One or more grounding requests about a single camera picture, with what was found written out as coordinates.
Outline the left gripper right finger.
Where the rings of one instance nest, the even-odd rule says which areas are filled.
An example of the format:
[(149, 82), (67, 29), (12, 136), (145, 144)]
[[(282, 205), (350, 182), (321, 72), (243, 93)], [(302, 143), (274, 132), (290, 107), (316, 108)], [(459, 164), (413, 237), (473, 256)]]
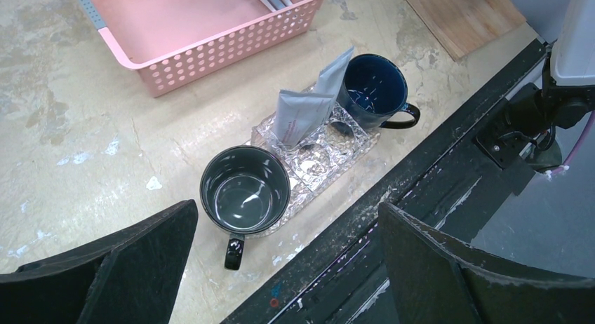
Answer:
[(593, 323), (594, 280), (470, 246), (391, 203), (378, 207), (401, 323)]

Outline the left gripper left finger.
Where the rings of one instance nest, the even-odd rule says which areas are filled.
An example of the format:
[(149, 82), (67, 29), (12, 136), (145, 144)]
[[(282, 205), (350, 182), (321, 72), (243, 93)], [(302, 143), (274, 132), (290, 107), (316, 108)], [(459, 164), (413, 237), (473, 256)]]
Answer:
[(132, 226), (1, 275), (2, 323), (167, 323), (198, 209), (176, 203)]

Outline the dark green mug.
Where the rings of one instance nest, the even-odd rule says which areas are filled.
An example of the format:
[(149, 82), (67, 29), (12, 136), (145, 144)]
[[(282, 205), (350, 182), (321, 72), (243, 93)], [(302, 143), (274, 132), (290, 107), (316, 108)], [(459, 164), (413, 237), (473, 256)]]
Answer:
[(206, 166), (200, 198), (207, 216), (229, 233), (224, 266), (240, 269), (245, 237), (276, 224), (290, 202), (290, 178), (280, 159), (260, 147), (239, 145)]

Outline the clear acrylic holder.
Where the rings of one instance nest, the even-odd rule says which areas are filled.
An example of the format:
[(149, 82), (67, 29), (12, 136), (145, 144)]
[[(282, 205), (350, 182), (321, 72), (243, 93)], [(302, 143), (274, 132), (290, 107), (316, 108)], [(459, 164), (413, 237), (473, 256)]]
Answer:
[(296, 147), (282, 145), (273, 134), (274, 114), (252, 128), (250, 144), (279, 158), (290, 181), (312, 192), (323, 191), (380, 139), (380, 131), (364, 130), (349, 113), (336, 104), (329, 119)]

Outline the dark blue mug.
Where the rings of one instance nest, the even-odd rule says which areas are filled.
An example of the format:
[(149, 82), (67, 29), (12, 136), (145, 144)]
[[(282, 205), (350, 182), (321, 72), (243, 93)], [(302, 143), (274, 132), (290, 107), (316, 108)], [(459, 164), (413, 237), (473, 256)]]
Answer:
[(368, 53), (349, 61), (337, 103), (364, 130), (398, 130), (416, 126), (421, 117), (407, 98), (401, 70), (387, 58)]

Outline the white toothpaste black cap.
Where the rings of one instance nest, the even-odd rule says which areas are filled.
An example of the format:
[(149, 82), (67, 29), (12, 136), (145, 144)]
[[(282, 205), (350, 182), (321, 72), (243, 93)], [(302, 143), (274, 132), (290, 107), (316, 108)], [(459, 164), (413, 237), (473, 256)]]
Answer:
[(320, 71), (313, 89), (313, 92), (319, 95), (318, 99), (321, 100), (316, 108), (314, 128), (323, 124), (330, 116), (353, 52), (354, 47), (352, 46)]

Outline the white toothpaste red cap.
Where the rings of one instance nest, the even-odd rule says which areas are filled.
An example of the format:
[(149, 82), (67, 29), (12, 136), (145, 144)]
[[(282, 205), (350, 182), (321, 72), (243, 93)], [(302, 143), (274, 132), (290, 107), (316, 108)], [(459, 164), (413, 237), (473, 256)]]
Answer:
[(334, 103), (331, 94), (280, 90), (272, 132), (282, 145), (296, 147), (326, 121)]

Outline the pink plastic basket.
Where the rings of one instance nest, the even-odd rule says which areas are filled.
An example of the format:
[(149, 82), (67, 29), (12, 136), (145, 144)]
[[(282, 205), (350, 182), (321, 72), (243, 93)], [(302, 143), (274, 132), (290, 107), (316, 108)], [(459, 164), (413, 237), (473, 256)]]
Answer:
[(118, 63), (158, 97), (305, 33), (323, 0), (79, 0)]

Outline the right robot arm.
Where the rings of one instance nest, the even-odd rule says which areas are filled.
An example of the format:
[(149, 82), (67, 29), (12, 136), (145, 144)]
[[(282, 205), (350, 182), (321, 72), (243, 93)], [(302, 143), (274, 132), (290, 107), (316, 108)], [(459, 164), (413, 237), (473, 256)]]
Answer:
[(506, 122), (535, 135), (568, 129), (594, 111), (594, 0), (570, 0), (558, 40), (544, 62), (542, 89), (510, 101)]

